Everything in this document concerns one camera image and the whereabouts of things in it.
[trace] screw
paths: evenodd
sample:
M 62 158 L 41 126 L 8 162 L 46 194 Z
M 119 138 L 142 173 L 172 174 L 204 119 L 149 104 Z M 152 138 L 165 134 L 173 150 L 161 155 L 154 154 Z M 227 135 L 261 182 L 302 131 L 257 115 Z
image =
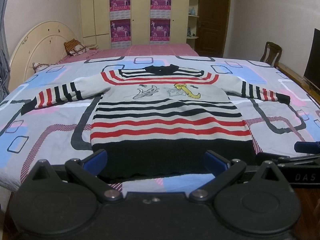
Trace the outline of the screw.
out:
M 151 200 L 144 199 L 144 200 L 142 200 L 142 202 L 145 203 L 145 204 L 150 204 L 150 203 L 151 203 Z
M 107 197 L 107 198 L 117 198 L 120 196 L 120 192 L 115 190 L 115 189 L 109 189 L 109 190 L 106 190 L 104 192 L 104 195 Z
M 204 198 L 208 195 L 208 192 L 204 189 L 196 189 L 191 194 L 196 198 Z
M 160 198 L 154 197 L 154 198 L 152 199 L 152 201 L 153 201 L 153 202 L 159 202 L 159 201 L 160 201 Z

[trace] striped sweater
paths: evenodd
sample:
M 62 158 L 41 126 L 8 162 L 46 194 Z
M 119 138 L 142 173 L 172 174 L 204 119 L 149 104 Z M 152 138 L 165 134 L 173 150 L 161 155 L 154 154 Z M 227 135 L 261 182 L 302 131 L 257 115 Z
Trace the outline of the striped sweater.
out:
M 233 75 L 175 65 L 111 70 L 47 88 L 21 114 L 102 93 L 91 126 L 92 149 L 106 149 L 108 181 L 137 176 L 206 172 L 203 153 L 254 164 L 250 131 L 226 92 L 244 98 L 290 103 Z

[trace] tv screen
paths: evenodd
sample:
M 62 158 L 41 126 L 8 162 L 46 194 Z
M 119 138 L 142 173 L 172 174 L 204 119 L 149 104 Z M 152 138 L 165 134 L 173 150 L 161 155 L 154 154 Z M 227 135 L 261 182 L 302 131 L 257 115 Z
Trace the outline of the tv screen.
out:
M 320 89 L 320 30 L 315 29 L 305 79 Z

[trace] sweater collar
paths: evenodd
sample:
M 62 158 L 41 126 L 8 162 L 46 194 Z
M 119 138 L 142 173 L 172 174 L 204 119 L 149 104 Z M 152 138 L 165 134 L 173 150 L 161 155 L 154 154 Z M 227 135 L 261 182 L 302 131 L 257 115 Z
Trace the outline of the sweater collar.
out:
M 176 72 L 179 69 L 178 66 L 170 64 L 170 66 L 148 66 L 145 67 L 144 70 L 148 73 L 157 75 L 157 76 L 169 76 L 172 75 L 174 72 Z

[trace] poster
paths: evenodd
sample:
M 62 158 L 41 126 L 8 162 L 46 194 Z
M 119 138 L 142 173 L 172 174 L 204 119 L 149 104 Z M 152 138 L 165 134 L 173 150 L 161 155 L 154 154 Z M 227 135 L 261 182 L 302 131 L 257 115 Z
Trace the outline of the poster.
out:
M 111 20 L 111 47 L 113 49 L 127 48 L 131 46 L 130 19 Z
M 170 19 L 150 19 L 150 44 L 166 44 L 170 41 Z
M 130 0 L 110 0 L 110 20 L 130 18 Z
M 150 18 L 170 18 L 171 0 L 150 0 Z

